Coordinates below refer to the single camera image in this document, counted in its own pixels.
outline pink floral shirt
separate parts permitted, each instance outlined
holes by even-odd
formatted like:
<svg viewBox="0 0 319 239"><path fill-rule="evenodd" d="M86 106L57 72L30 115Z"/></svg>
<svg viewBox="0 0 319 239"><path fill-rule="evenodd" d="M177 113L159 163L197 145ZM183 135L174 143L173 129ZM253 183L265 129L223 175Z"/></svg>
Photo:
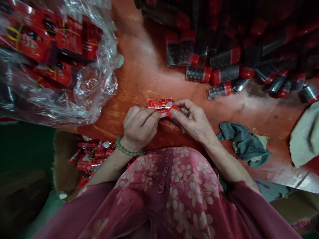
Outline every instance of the pink floral shirt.
<svg viewBox="0 0 319 239"><path fill-rule="evenodd" d="M217 172L195 149L152 150L115 185L85 188L34 238L118 238L147 220L152 238L300 238L257 189L239 182L229 190L227 198ZM82 217L76 216L81 209ZM61 218L72 232L63 229Z"/></svg>

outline plastic bag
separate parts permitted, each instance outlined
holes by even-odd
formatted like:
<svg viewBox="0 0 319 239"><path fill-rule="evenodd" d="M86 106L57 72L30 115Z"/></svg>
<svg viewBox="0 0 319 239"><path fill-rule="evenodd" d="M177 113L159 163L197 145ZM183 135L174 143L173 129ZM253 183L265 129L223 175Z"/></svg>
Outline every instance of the plastic bag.
<svg viewBox="0 0 319 239"><path fill-rule="evenodd" d="M110 8L110 0L1 1L0 115L94 123L118 86Z"/></svg>

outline sleeve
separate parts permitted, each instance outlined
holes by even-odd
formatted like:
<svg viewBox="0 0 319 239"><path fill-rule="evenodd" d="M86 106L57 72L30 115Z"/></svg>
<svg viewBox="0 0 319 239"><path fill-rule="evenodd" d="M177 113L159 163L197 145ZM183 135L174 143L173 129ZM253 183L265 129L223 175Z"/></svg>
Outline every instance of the sleeve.
<svg viewBox="0 0 319 239"><path fill-rule="evenodd" d="M238 209L252 238L301 239L260 192L244 181L227 189L227 198Z"/></svg>
<svg viewBox="0 0 319 239"><path fill-rule="evenodd" d="M88 186L75 200L64 205L32 239L78 238L114 185L102 183Z"/></svg>

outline hand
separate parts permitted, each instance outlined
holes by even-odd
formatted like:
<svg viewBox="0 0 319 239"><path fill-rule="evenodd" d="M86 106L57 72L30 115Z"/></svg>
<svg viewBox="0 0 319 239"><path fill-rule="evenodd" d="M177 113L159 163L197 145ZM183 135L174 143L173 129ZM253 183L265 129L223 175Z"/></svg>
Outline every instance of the hand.
<svg viewBox="0 0 319 239"><path fill-rule="evenodd" d="M131 107L124 120L124 137L121 145L132 152L149 144L157 132L160 113L154 109Z"/></svg>
<svg viewBox="0 0 319 239"><path fill-rule="evenodd" d="M190 136L203 144L218 141L202 108L189 99L177 101L174 105L177 105L183 111L181 113L175 109L171 109L174 119L184 127Z"/></svg>

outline table surface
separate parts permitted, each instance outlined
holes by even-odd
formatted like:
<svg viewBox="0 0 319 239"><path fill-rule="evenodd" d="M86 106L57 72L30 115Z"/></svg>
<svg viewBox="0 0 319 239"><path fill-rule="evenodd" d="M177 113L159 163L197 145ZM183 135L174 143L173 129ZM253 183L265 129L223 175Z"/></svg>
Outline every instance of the table surface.
<svg viewBox="0 0 319 239"><path fill-rule="evenodd" d="M116 69L117 95L103 107L95 124L69 131L94 138L115 141L123 134L123 120L134 105L147 107L147 99L189 98L201 106L214 129L220 132L222 122L239 122L251 132L269 137L267 148L272 152L260 168L251 168L240 160L254 178L268 180L302 190L319 193L319 160L313 159L299 169L293 166L289 152L289 136L307 104L301 104L296 94L275 99L263 91L263 85L251 80L240 94L207 99L209 83L185 80L185 67L168 68L164 34L169 29L150 19L143 19L133 1L113 1L112 16L118 39L118 52L124 64ZM231 141L222 144L234 156ZM158 132L146 149L170 146L190 146L204 153L204 149L169 119L161 119Z"/></svg>

